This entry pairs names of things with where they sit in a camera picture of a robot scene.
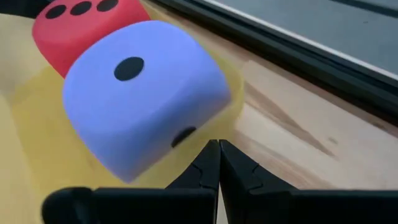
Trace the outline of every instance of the purple dice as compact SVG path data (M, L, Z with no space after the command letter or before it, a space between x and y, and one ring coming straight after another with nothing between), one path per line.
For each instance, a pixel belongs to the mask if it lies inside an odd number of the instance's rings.
M71 124L114 175L132 181L231 100L226 79L186 32L160 21L119 29L72 65Z

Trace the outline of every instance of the wooden surface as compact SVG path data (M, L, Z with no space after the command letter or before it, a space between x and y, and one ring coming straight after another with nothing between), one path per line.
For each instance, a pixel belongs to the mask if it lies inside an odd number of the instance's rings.
M260 165L300 189L398 189L396 127L190 21L143 3L183 27L242 73L246 104L230 140ZM7 96L15 83L31 77L10 74L13 68L7 64L26 51L37 50L31 40L25 40L30 37L32 20L1 15L0 21L0 41L10 43L0 45L0 220L38 223L40 202L32 193L37 184L26 155L22 150L5 150L22 147ZM7 39L10 33L21 39ZM44 65L39 59L32 66L39 71ZM219 223L226 223L222 209Z

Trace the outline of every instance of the red dice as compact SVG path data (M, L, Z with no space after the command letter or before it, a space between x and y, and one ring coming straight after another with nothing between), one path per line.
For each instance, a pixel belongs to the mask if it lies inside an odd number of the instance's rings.
M104 36L150 20L139 0L56 0L36 18L33 38L65 78L74 61Z

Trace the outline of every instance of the dice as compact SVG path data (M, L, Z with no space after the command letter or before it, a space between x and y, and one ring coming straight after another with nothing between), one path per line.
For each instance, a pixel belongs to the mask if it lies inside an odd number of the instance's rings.
M231 101L225 76L186 32L160 21L119 29L72 65L63 104L88 149L130 182Z
M148 20L139 0L56 0L37 16L32 34L42 55L65 77L74 61L95 42Z

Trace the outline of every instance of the foam dice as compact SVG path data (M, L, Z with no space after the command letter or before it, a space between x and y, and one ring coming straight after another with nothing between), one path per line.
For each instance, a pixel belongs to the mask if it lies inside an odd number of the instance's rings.
M72 65L63 104L78 135L113 174L130 182L231 100L211 56L160 21L101 39Z
M150 18L139 0L56 0L36 18L33 38L65 77L74 61L104 36Z

